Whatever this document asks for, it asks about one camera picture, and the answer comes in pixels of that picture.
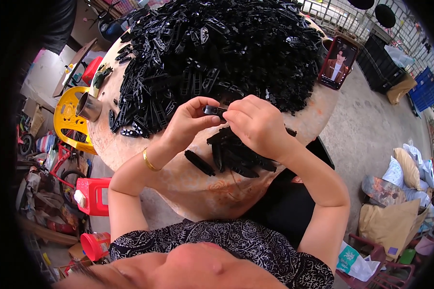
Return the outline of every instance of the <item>round table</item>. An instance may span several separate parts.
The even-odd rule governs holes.
[[[314,23],[312,27],[320,28]],[[109,63],[114,71],[101,86],[98,99],[103,102],[103,110],[95,122],[88,122],[88,133],[98,155],[112,170],[116,171],[132,156],[141,153],[151,141],[160,138],[163,131],[149,139],[130,138],[121,136],[119,132],[113,134],[108,124],[108,111],[113,109],[116,114],[119,108],[113,99],[119,99],[119,89],[122,83],[127,63],[118,64],[114,61],[117,51],[126,43],[118,39],[104,57],[103,63]],[[303,145],[314,140],[325,127],[336,106],[339,91],[315,84],[312,96],[307,99],[307,106],[293,117],[283,113],[286,127],[298,132],[296,138]],[[212,150],[206,139],[218,130],[227,126],[203,130],[197,134],[188,149],[197,153],[215,169],[212,160]],[[284,166],[276,163],[276,172],[257,170],[258,178],[246,178],[226,169],[214,177],[209,177],[197,169],[179,153],[159,173],[156,179],[149,180],[147,186],[157,193],[179,215],[192,220],[232,219],[240,217],[252,207],[266,192],[273,179],[284,170]]]

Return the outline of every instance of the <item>yellow plastic chair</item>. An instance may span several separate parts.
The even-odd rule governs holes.
[[[86,153],[97,154],[93,148],[92,142],[90,141],[90,137],[88,136],[87,119],[75,115],[75,108],[77,107],[77,103],[79,103],[79,99],[75,94],[77,92],[85,93],[89,90],[90,88],[85,86],[75,86],[66,90],[54,110],[53,123],[56,134],[63,142]],[[87,143],[78,142],[65,136],[61,132],[63,129],[77,130],[78,132],[87,135]]]

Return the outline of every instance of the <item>bicycle tire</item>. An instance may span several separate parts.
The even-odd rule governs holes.
[[[34,137],[30,134],[25,134],[22,137],[23,144],[19,145],[19,154],[26,156],[32,152],[32,145],[34,144]]]
[[[79,175],[79,177],[86,177],[80,170],[68,170],[68,171],[63,172],[61,174],[60,178],[63,180],[66,180],[66,177],[69,176],[70,174],[73,174],[73,173],[75,173],[76,175]],[[61,193],[61,196],[63,197],[64,203],[66,205],[68,205],[71,209],[80,211],[79,207],[77,205],[75,205],[70,199],[68,199],[68,195],[65,194],[63,190],[64,190],[63,182],[60,182],[60,193]]]

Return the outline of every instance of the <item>metal cup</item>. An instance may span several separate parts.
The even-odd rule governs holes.
[[[103,108],[103,103],[85,92],[75,109],[76,116],[81,116],[91,122],[96,121]]]
[[[317,43],[317,46],[319,46],[317,52],[318,70],[323,67],[323,63],[325,62],[326,56],[328,55],[328,51],[330,51],[331,44],[333,44],[333,41],[330,39],[323,39],[320,41],[320,43]]]

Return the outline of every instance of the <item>woman's left hand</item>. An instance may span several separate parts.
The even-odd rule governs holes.
[[[177,108],[172,120],[161,137],[161,141],[172,145],[175,153],[184,151],[198,132],[221,124],[218,116],[203,113],[206,105],[219,106],[215,99],[197,96]]]

